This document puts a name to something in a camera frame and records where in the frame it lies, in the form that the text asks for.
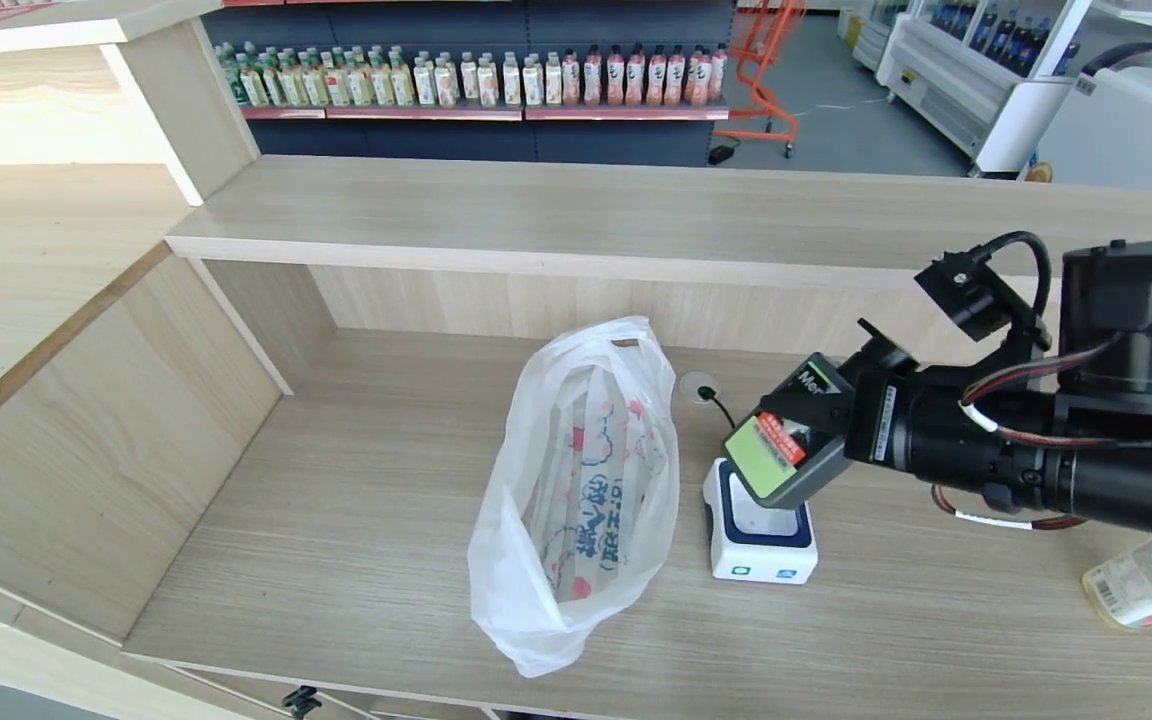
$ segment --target pink bottle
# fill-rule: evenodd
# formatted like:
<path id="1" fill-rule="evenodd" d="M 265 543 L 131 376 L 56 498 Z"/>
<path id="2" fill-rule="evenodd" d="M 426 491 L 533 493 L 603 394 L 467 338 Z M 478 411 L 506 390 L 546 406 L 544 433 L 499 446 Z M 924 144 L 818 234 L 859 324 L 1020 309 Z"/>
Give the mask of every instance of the pink bottle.
<path id="1" fill-rule="evenodd" d="M 621 56 L 621 46 L 613 45 L 612 54 L 607 55 L 607 104 L 621 105 L 626 101 L 626 59 Z"/>
<path id="2" fill-rule="evenodd" d="M 687 58 L 682 54 L 682 45 L 675 45 L 664 76 L 664 104 L 677 105 L 682 101 L 682 79 L 685 75 Z"/>
<path id="3" fill-rule="evenodd" d="M 708 99 L 717 100 L 723 93 L 723 70 L 727 69 L 727 44 L 720 41 L 714 55 L 708 60 Z"/>
<path id="4" fill-rule="evenodd" d="M 659 105 L 664 99 L 664 74 L 667 61 L 664 59 L 664 46 L 657 45 L 652 61 L 647 63 L 647 105 Z"/>

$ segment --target white plastic bag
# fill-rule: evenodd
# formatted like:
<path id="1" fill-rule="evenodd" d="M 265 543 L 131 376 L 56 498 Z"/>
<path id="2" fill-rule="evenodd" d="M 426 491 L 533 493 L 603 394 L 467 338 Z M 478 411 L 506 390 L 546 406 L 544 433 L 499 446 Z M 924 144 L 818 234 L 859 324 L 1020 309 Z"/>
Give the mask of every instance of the white plastic bag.
<path id="1" fill-rule="evenodd" d="M 673 382 L 643 316 L 563 334 L 522 369 L 468 556 L 473 621 L 525 679 L 575 662 L 669 553 Z"/>

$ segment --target wooden shelf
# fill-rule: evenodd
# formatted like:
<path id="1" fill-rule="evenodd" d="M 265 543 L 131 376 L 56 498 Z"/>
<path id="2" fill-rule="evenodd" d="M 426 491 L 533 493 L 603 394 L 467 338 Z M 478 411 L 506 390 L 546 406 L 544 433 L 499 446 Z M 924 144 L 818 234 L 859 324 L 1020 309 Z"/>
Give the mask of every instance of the wooden shelf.
<path id="1" fill-rule="evenodd" d="M 727 105 L 543 105 L 526 108 L 529 120 L 726 120 Z"/>
<path id="2" fill-rule="evenodd" d="M 854 467 L 813 500 L 823 561 L 808 585 L 721 582 L 710 577 L 700 483 L 727 427 L 713 407 L 681 401 L 669 561 L 574 666 L 521 679 L 470 619 L 465 550 L 513 387 L 539 344 L 339 331 L 252 439 L 123 651 L 313 679 L 326 692 L 438 694 L 552 715 L 1006 707 L 990 717 L 1055 719 L 1152 706 L 1152 630 L 1109 629 L 1079 585 L 1138 533 L 964 523 L 914 478 Z M 736 414 L 796 365 L 669 356 L 679 373 L 717 376 Z"/>

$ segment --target wooden panel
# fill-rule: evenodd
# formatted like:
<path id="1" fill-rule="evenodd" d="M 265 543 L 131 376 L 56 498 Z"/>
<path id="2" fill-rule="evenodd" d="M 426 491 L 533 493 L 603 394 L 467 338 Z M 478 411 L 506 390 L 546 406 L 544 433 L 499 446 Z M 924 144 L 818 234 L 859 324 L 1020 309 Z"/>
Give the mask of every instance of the wooden panel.
<path id="1" fill-rule="evenodd" d="M 0 407 L 0 585 L 122 639 L 275 397 L 164 260 Z"/>
<path id="2" fill-rule="evenodd" d="M 296 388 L 338 326 L 310 270 L 220 260 L 205 265 L 279 374 Z"/>
<path id="3" fill-rule="evenodd" d="M 191 205 L 260 156 L 197 18 L 101 46 L 128 99 L 152 115 L 164 160 Z"/>
<path id="4" fill-rule="evenodd" d="M 0 54 L 0 165 L 162 162 L 145 129 L 96 47 Z"/>
<path id="5" fill-rule="evenodd" d="M 340 331 L 234 468 L 126 650 L 561 717 L 1152 717 L 1152 630 L 1109 629 L 1079 584 L 1142 535 L 965 523 L 934 509 L 925 484 L 854 467 L 812 501 L 823 561 L 808 585 L 721 582 L 700 483 L 728 429 L 714 407 L 682 402 L 667 564 L 575 665 L 521 679 L 470 619 L 465 546 L 539 344 Z M 733 411 L 796 366 L 669 356 L 679 373 L 717 376 Z"/>
<path id="6" fill-rule="evenodd" d="M 0 378 L 187 211 L 161 165 L 0 168 Z"/>
<path id="7" fill-rule="evenodd" d="M 793 287 L 923 270 L 1014 229 L 1053 258 L 1152 240 L 1109 188 L 544 162 L 266 156 L 174 228 L 189 258 Z M 1033 275 L 1023 250 L 995 270 Z"/>
<path id="8" fill-rule="evenodd" d="M 555 338 L 582 325 L 645 314 L 664 344 L 708 350 L 851 355 L 869 338 L 864 316 L 919 361 L 973 363 L 996 343 L 975 343 L 914 281 L 829 287 L 752 287 L 631 279 L 438 270 L 311 268 L 342 328 Z M 1032 278 L 1020 291 L 1033 296 Z M 1053 333 L 1059 306 L 1049 305 Z"/>

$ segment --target store shelf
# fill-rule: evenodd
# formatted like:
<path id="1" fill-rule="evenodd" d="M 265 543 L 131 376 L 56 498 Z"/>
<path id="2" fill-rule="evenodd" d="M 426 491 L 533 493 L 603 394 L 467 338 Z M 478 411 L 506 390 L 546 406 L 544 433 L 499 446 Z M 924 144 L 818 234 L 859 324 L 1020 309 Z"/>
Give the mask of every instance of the store shelf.
<path id="1" fill-rule="evenodd" d="M 529 120 L 726 120 L 727 105 L 554 105 L 526 108 Z"/>
<path id="2" fill-rule="evenodd" d="M 1112 17 L 1120 20 L 1129 20 L 1132 23 L 1139 23 L 1144 26 L 1152 26 L 1152 10 L 1132 10 L 1128 8 L 1120 8 L 1120 6 L 1106 3 L 1105 0 L 1092 0 L 1092 9 L 1100 10 L 1106 15 L 1112 15 Z"/>
<path id="3" fill-rule="evenodd" d="M 517 123 L 522 120 L 522 108 L 483 108 L 462 101 L 456 108 L 429 108 L 429 106 L 392 105 L 381 108 L 327 108 L 326 118 L 335 120 L 488 120 L 488 122 Z"/>
<path id="4" fill-rule="evenodd" d="M 243 108 L 248 120 L 321 120 L 325 108 Z"/>

